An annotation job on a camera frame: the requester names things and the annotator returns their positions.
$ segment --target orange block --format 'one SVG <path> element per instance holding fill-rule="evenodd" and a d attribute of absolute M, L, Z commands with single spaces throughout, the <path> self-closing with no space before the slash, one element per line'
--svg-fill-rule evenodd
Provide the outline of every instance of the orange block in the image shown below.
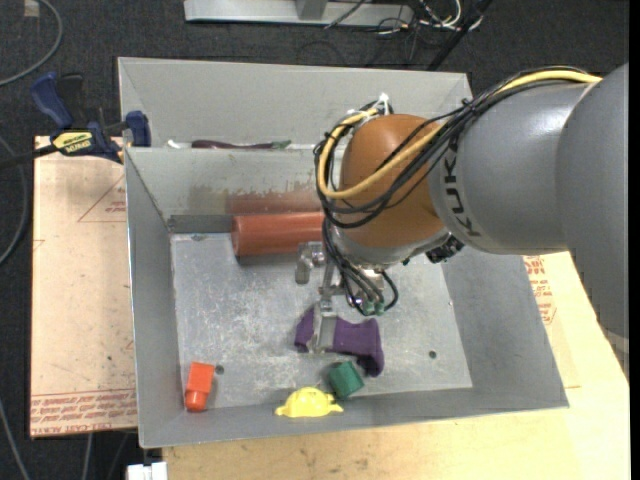
<path fill-rule="evenodd" d="M 187 410 L 201 412 L 206 409 L 214 372 L 215 366 L 212 364 L 191 362 L 184 394 L 184 405 Z"/>

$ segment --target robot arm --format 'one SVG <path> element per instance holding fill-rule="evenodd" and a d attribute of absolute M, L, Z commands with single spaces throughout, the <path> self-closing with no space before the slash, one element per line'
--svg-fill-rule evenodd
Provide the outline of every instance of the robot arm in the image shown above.
<path fill-rule="evenodd" d="M 628 354 L 628 65 L 602 80 L 567 68 L 519 74 L 433 121 L 385 108 L 348 116 L 318 147 L 325 241 L 338 265 L 366 281 L 462 244 L 568 250 L 607 337 Z"/>

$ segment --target orange object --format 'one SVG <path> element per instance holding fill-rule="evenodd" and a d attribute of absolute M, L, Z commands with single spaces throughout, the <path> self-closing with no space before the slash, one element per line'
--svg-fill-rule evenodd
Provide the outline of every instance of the orange object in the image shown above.
<path fill-rule="evenodd" d="M 322 212 L 240 215 L 233 218 L 231 243 L 236 256 L 288 254 L 304 242 L 322 240 Z"/>
<path fill-rule="evenodd" d="M 189 411 L 201 412 L 207 408 L 215 367 L 212 364 L 193 361 L 189 368 L 184 405 Z"/>

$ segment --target gray carpet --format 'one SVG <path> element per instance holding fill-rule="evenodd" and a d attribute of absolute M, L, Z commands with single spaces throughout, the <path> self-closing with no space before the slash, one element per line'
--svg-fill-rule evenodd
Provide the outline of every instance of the gray carpet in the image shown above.
<path fill-rule="evenodd" d="M 442 41 L 425 33 L 408 58 L 411 42 L 405 36 L 382 40 L 340 27 L 186 24 L 184 0 L 49 1 L 64 20 L 60 49 L 35 73 L 0 87 L 0 136 L 17 153 L 30 150 L 34 135 L 52 131 L 28 90 L 46 71 L 83 73 L 88 105 L 102 106 L 107 121 L 113 121 L 119 116 L 118 56 L 424 70 Z M 55 38 L 51 15 L 25 19 L 21 11 L 19 2 L 0 2 L 0 79 L 37 60 Z M 440 70 L 468 73 L 478 92 L 525 68 L 571 64 L 606 74 L 628 58 L 628 0 L 496 0 L 482 26 L 461 41 Z M 26 171 L 31 179 L 31 168 Z M 0 171 L 0 254 L 18 224 L 21 204 L 17 171 Z M 29 230 L 0 266 L 0 396 L 32 478 L 80 478 L 86 437 L 33 441 L 27 434 L 30 239 Z M 121 440 L 119 433 L 96 434 L 89 478 L 104 478 Z M 135 442 L 132 437 L 125 444 L 124 463 L 142 460 Z M 20 478 L 1 432 L 0 478 Z"/>

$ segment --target red cylinder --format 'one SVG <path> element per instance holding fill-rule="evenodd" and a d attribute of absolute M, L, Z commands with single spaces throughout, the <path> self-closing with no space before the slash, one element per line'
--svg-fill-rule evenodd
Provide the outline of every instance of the red cylinder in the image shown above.
<path fill-rule="evenodd" d="M 238 215 L 233 218 L 231 242 L 236 256 L 290 254 L 303 242 L 322 240 L 322 212 Z"/>

